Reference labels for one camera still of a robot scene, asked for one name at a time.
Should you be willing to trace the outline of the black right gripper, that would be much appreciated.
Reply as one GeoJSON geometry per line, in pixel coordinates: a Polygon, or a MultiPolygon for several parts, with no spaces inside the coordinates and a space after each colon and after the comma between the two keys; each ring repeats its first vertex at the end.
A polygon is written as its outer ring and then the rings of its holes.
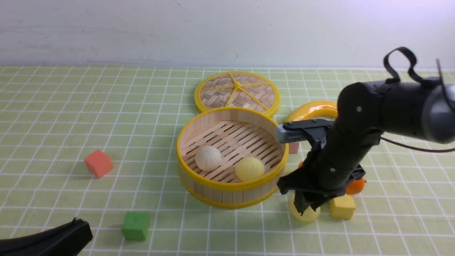
{"type": "Polygon", "coordinates": [[[360,162],[366,156],[366,139],[327,134],[307,154],[302,167],[278,180],[281,194],[294,191],[298,213],[317,208],[346,192],[346,186],[366,174],[360,162]]]}

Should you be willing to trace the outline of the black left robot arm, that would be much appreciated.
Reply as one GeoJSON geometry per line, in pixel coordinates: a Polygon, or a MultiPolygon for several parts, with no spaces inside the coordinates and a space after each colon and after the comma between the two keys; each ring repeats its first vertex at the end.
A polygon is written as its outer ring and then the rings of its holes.
{"type": "Polygon", "coordinates": [[[40,233],[2,239],[2,256],[77,256],[93,239],[89,223],[74,218],[71,222],[40,233]]]}

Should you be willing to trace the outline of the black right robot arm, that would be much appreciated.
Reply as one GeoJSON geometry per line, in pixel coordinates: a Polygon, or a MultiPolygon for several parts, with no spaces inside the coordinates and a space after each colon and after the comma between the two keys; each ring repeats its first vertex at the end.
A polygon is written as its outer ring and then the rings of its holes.
{"type": "Polygon", "coordinates": [[[438,144],[454,141],[454,85],[439,78],[357,82],[340,92],[337,112],[333,121],[311,118],[276,128],[281,144],[311,144],[302,167],[277,182],[281,194],[294,191],[299,213],[343,196],[347,185],[363,178],[360,162],[385,132],[438,144]]]}

